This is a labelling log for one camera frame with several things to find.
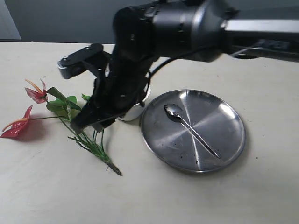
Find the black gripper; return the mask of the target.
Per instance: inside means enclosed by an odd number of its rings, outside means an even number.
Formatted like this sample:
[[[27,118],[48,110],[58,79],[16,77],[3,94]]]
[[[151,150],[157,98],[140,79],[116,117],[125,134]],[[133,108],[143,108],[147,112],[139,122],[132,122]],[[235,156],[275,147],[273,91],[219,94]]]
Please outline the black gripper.
[[[146,16],[149,6],[125,7],[113,19],[115,46],[109,60],[110,72],[103,86],[94,92],[94,103],[87,102],[71,121],[71,129],[82,133],[92,126],[102,132],[120,113],[108,117],[104,112],[123,112],[145,97],[146,74],[156,61],[152,53],[152,23]]]

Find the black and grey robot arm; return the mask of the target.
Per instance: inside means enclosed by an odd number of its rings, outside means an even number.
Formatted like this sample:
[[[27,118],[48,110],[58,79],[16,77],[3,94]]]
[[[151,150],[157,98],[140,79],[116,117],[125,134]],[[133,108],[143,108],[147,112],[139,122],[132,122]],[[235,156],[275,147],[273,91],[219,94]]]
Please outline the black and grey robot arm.
[[[298,62],[298,7],[239,11],[223,0],[159,0],[125,7],[113,20],[115,46],[86,105],[71,121],[75,133],[100,131],[142,103],[160,57],[212,62],[239,59]]]

